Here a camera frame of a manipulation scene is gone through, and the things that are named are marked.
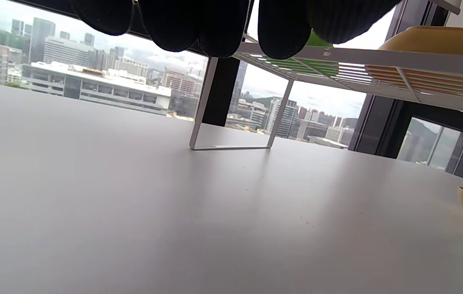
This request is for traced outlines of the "person's left hand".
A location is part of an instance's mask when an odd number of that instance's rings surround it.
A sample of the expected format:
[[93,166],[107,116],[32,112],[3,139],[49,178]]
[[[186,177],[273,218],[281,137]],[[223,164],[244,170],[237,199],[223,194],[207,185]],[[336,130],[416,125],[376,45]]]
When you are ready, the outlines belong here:
[[[207,56],[237,52],[248,22],[248,0],[71,0],[77,17],[111,36],[127,33],[137,8],[150,39],[181,52],[198,43]],[[310,35],[331,44],[364,32],[397,0],[260,0],[258,42],[269,58],[284,60],[304,48]]]

